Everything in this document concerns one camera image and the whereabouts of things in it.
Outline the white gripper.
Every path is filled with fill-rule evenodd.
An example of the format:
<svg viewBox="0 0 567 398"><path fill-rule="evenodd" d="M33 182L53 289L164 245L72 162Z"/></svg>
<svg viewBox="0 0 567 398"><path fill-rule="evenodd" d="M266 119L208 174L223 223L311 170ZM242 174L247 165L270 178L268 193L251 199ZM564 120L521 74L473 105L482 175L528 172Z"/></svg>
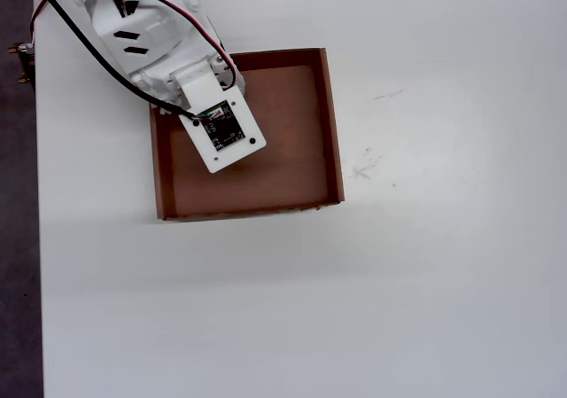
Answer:
<svg viewBox="0 0 567 398"><path fill-rule="evenodd" d="M221 83L237 84L225 90ZM171 51L132 75L134 84L151 96L200 115L224 101L235 113L245 113L243 77L232 76L218 55L205 51Z"/></svg>

